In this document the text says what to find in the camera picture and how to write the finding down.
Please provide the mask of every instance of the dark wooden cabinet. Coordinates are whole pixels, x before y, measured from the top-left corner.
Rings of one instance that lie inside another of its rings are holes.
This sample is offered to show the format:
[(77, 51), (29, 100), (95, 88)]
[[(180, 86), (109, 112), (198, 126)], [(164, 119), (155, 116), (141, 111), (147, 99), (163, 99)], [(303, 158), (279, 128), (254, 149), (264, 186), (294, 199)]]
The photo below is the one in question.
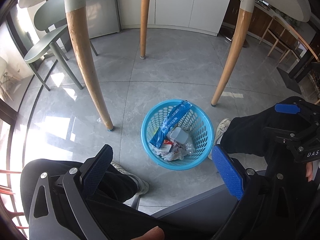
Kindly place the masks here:
[(240, 0), (230, 0), (223, 21), (236, 25), (240, 8)]
[[(231, 25), (236, 25), (239, 14), (239, 8), (240, 0), (230, 0), (223, 22), (229, 23)], [(257, 35), (258, 37), (262, 37), (271, 19), (272, 17), (270, 15), (268, 15), (263, 10), (255, 6), (253, 9), (248, 31)], [(273, 31), (280, 34), (284, 27), (277, 21), (273, 21), (270, 28)], [(267, 33), (264, 39), (272, 44), (274, 44), (275, 42), (275, 39), (272, 37), (270, 33)], [(294, 46), (297, 39), (288, 30), (286, 30), (282, 35), (282, 40), (287, 44)], [(279, 43), (277, 44), (277, 47), (281, 50), (284, 50), (284, 47)]]

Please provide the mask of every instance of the white sneaker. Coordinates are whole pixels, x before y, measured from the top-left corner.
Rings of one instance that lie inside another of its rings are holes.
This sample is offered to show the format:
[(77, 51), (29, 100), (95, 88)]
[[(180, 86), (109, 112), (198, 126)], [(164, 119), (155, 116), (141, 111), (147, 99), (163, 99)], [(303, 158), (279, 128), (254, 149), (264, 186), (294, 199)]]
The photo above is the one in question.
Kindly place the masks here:
[[(228, 118), (225, 118), (218, 124), (217, 130), (216, 130), (216, 134), (214, 136), (213, 146), (215, 146), (217, 144), (218, 139), (221, 138), (221, 136), (228, 129), (230, 123), (231, 123), (231, 120), (228, 119)], [(210, 160), (212, 160), (211, 152), (209, 153), (208, 158)]]
[(149, 183), (148, 182), (144, 181), (143, 179), (140, 179), (137, 175), (134, 175), (134, 174), (126, 171), (124, 168), (122, 168), (122, 166), (120, 166), (119, 163), (115, 163), (112, 161), (111, 165), (114, 166), (117, 171), (121, 172), (122, 174), (128, 175), (129, 177), (131, 177), (134, 180), (134, 182), (138, 186), (138, 192), (136, 193), (136, 195), (143, 195), (148, 192), (148, 190), (149, 190)]

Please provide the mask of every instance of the plastic wrapper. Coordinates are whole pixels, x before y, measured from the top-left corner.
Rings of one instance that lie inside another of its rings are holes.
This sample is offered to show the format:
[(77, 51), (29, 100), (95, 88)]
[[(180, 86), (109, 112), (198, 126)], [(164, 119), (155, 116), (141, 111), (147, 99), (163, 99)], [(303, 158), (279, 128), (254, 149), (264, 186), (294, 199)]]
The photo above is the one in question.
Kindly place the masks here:
[(180, 121), (180, 119), (189, 111), (192, 104), (188, 101), (181, 101), (175, 106), (167, 117), (163, 120), (156, 134), (150, 140), (150, 143), (156, 148), (160, 148), (167, 133)]
[(166, 161), (183, 160), (187, 155), (186, 148), (183, 144), (173, 142), (171, 152), (163, 156)]
[(186, 154), (193, 154), (196, 151), (196, 149), (195, 149), (195, 146), (193, 145), (192, 137), (188, 131), (185, 131), (185, 132), (188, 133), (189, 135), (188, 139), (184, 144), (186, 148)]

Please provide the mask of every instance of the human hand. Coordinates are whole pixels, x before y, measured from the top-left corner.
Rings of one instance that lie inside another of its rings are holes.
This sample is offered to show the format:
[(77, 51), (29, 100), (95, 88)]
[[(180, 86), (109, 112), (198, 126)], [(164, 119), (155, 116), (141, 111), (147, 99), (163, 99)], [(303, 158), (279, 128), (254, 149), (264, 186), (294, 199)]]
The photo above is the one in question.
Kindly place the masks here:
[(309, 162), (306, 164), (306, 178), (308, 178), (308, 182), (310, 182), (313, 178), (313, 174), (312, 174), (312, 162)]
[(164, 240), (164, 232), (160, 227), (155, 227), (146, 232), (143, 236), (131, 240)]

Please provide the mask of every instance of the white cabinet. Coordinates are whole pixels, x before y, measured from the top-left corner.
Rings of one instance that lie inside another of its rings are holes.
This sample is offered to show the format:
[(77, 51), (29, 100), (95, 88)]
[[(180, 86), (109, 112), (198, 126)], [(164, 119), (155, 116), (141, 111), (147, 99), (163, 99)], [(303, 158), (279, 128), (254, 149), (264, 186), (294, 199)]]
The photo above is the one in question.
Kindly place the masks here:
[(230, 0), (194, 0), (190, 28), (218, 33)]
[[(217, 35), (229, 0), (150, 0), (148, 27)], [(121, 27), (140, 28), (141, 0), (118, 0)]]
[(193, 0), (156, 0), (156, 25), (188, 27)]
[[(155, 3), (150, 0), (148, 24), (155, 24)], [(141, 0), (118, 0), (121, 27), (140, 27)]]

